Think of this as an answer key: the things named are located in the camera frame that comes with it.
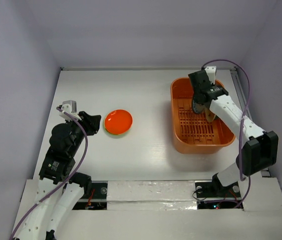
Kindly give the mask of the blue floral plate brown rim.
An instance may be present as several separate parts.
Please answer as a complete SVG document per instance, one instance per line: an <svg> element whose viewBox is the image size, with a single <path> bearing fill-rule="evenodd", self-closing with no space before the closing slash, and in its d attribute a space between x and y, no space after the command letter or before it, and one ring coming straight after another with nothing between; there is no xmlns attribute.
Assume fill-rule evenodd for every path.
<svg viewBox="0 0 282 240"><path fill-rule="evenodd" d="M200 104L195 102L194 99L192 99L192 111L195 114L201 114L205 111L205 109L207 109L209 107L209 103L204 103L204 104Z"/></svg>

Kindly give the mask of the brown rimmed plate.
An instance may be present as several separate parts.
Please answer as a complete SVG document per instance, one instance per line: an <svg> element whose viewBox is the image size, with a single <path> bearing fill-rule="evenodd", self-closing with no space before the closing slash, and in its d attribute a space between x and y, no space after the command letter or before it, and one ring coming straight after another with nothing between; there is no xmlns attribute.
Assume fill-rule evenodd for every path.
<svg viewBox="0 0 282 240"><path fill-rule="evenodd" d="M214 120L218 119L218 116L207 108L205 109L205 116L206 116L207 122L209 123L212 123Z"/></svg>

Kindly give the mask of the orange plate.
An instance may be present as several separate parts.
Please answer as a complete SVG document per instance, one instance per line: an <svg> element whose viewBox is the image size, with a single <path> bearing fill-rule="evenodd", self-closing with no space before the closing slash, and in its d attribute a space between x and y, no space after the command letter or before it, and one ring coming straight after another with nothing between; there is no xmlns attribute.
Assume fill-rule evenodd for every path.
<svg viewBox="0 0 282 240"><path fill-rule="evenodd" d="M127 133L133 124L130 112L124 109L116 109L110 112L104 119L105 130L112 135Z"/></svg>

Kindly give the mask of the green plate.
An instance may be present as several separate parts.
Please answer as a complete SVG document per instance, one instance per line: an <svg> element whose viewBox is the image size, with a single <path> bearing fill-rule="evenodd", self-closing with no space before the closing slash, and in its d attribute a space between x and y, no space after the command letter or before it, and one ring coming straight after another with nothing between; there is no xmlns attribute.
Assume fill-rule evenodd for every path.
<svg viewBox="0 0 282 240"><path fill-rule="evenodd" d="M129 131L130 124L125 119L110 117L104 119L103 128L111 137L119 138Z"/></svg>

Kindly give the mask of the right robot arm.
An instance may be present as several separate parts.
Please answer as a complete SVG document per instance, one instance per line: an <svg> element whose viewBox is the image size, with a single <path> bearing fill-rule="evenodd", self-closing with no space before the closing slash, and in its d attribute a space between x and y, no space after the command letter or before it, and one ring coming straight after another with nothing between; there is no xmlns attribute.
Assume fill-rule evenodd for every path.
<svg viewBox="0 0 282 240"><path fill-rule="evenodd" d="M216 196L224 195L229 187L277 162L279 137L256 125L234 103L229 92L216 84L216 67L208 66L188 75L194 94L192 110L215 114L239 141L239 154L233 164L212 177L208 188Z"/></svg>

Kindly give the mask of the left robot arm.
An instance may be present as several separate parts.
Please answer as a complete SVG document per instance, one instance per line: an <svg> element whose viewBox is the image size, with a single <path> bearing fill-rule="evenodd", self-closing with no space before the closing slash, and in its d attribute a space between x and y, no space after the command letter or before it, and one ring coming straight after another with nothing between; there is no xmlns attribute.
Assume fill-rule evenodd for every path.
<svg viewBox="0 0 282 240"><path fill-rule="evenodd" d="M78 172L74 156L88 136L98 133L100 115L57 108L65 118L51 131L33 206L14 228L12 240L55 240L80 198L91 193L91 176Z"/></svg>

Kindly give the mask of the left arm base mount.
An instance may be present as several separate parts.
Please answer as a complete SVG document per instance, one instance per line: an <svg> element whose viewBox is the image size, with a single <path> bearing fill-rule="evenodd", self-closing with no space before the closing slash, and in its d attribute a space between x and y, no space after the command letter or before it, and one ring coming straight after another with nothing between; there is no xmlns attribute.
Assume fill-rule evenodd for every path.
<svg viewBox="0 0 282 240"><path fill-rule="evenodd" d="M107 210L107 181L93 181L91 190L74 205L73 210Z"/></svg>

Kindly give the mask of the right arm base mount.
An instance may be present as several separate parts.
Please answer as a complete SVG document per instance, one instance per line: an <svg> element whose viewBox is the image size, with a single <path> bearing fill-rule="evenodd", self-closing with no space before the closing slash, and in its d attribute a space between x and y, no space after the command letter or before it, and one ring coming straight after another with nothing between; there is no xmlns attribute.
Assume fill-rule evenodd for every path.
<svg viewBox="0 0 282 240"><path fill-rule="evenodd" d="M242 199L238 182L215 190L211 181L196 181L192 196L198 210L234 209Z"/></svg>

